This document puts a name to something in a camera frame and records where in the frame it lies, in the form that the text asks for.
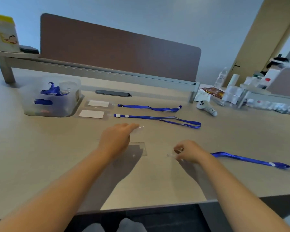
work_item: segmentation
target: desk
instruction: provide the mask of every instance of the desk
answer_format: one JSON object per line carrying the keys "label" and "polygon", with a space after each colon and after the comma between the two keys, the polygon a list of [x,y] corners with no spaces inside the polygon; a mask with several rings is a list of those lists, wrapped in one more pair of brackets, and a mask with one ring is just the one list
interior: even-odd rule
{"label": "desk", "polygon": [[[195,103],[188,103],[188,92],[80,77],[85,99],[78,111],[88,109],[88,99],[152,107],[182,105],[176,116],[199,121],[202,127],[195,130],[161,121],[114,117],[96,120],[78,117],[77,113],[67,118],[26,116],[17,88],[34,76],[51,74],[21,69],[13,69],[13,73],[17,81],[14,88],[4,83],[0,71],[0,218],[96,148],[103,129],[121,122],[144,126],[142,132],[131,136],[131,142],[144,142],[148,155],[141,157],[134,167],[125,160],[111,164],[98,185],[93,185],[79,213],[215,200],[213,189],[199,167],[192,170],[184,166],[184,170],[166,156],[184,139],[197,141],[209,152],[226,151],[290,164],[290,115],[254,109],[239,111],[213,103],[218,112],[213,117],[196,109]],[[98,95],[94,93],[97,88],[127,91],[132,97]],[[161,115],[149,109],[120,107],[114,107],[110,113]],[[290,194],[290,170],[227,158],[219,160],[259,197]],[[131,168],[130,173],[120,172],[127,168]],[[117,175],[127,176],[117,184],[120,180]]]}

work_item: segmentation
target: blue wall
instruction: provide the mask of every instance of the blue wall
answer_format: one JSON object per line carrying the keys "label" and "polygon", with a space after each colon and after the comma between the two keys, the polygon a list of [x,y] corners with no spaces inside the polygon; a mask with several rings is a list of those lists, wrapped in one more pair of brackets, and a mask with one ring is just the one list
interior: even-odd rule
{"label": "blue wall", "polygon": [[0,0],[20,44],[39,49],[42,13],[198,46],[197,81],[213,84],[231,67],[263,0]]}

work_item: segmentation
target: yellow and white container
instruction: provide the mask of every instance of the yellow and white container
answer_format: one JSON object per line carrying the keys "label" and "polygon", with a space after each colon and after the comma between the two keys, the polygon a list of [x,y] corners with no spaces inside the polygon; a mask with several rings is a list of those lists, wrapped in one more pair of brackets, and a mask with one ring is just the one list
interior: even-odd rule
{"label": "yellow and white container", "polygon": [[4,15],[0,15],[0,51],[20,52],[13,18]]}

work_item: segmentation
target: water bottle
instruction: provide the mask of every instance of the water bottle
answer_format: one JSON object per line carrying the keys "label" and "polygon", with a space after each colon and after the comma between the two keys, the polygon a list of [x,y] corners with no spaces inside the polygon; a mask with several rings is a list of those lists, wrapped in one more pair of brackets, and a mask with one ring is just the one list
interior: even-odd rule
{"label": "water bottle", "polygon": [[220,89],[224,83],[225,78],[227,77],[227,67],[225,67],[222,72],[219,73],[219,76],[214,84],[214,87]]}

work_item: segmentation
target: white paper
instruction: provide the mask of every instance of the white paper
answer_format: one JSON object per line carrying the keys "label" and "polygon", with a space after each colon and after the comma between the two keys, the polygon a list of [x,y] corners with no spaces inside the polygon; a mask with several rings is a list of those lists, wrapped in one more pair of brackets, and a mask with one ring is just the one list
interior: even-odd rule
{"label": "white paper", "polygon": [[82,110],[78,116],[90,117],[90,118],[103,118],[103,115],[104,115],[104,111]]}
{"label": "white paper", "polygon": [[98,107],[108,107],[109,102],[90,100],[88,105],[89,106],[98,106]]}

